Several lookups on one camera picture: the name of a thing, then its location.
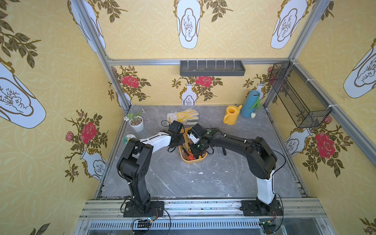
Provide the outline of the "yellow plastic storage box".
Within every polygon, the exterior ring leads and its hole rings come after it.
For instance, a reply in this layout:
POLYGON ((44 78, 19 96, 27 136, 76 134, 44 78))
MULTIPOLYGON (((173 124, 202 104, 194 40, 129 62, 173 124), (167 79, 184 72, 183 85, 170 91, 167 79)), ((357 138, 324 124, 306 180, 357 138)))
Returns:
POLYGON ((206 156, 208 155, 207 152, 204 152, 204 154, 200 155, 199 157, 195 158, 193 154, 190 152, 190 144, 192 144, 192 140, 188 138, 188 131, 191 130, 191 127, 186 128, 185 130, 182 130, 181 133, 183 133, 183 137, 185 140, 185 143, 182 146, 179 146, 179 152, 181 159, 187 163, 187 164, 196 164, 199 162, 202 162, 206 156))

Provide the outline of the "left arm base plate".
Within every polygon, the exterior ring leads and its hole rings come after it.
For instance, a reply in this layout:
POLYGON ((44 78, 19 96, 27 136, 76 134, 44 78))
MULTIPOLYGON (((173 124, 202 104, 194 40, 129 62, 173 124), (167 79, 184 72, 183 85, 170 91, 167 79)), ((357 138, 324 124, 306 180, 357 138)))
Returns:
POLYGON ((164 214, 165 203, 163 201, 150 201, 145 205, 136 205, 133 201, 128 201, 121 207, 123 217, 162 217, 164 214))

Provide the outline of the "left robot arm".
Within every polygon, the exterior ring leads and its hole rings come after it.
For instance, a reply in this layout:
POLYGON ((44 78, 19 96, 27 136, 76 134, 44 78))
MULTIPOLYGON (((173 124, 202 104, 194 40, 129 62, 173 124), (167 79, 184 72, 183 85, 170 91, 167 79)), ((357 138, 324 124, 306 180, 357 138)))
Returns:
POLYGON ((129 201, 121 206, 124 217, 163 216, 165 203, 151 200, 145 177, 154 152, 165 147, 175 150, 185 143, 181 132, 183 128, 182 123, 173 121, 168 130, 146 139, 132 138, 128 141, 117 163, 117 172, 127 181, 131 193, 129 201))

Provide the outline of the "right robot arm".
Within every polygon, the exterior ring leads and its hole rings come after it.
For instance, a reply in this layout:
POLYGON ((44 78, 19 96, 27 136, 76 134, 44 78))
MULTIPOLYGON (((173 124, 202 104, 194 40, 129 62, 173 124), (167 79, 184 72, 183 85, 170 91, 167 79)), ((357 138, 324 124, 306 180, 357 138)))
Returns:
POLYGON ((187 132, 187 137, 192 141, 189 148, 194 156, 217 147, 245 157, 251 173, 257 178, 257 202, 269 206, 275 201, 273 174, 277 167, 277 157, 263 138, 240 138, 228 135, 218 128, 203 128, 199 124, 187 132))

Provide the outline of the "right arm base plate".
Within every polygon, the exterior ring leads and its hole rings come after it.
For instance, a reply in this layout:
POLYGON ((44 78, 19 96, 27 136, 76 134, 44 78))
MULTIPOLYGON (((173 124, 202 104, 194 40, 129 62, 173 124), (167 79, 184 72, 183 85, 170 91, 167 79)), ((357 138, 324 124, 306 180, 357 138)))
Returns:
POLYGON ((271 204, 265 204, 258 199, 241 201, 240 210, 244 216, 282 216, 283 209, 279 200, 273 200, 271 204))

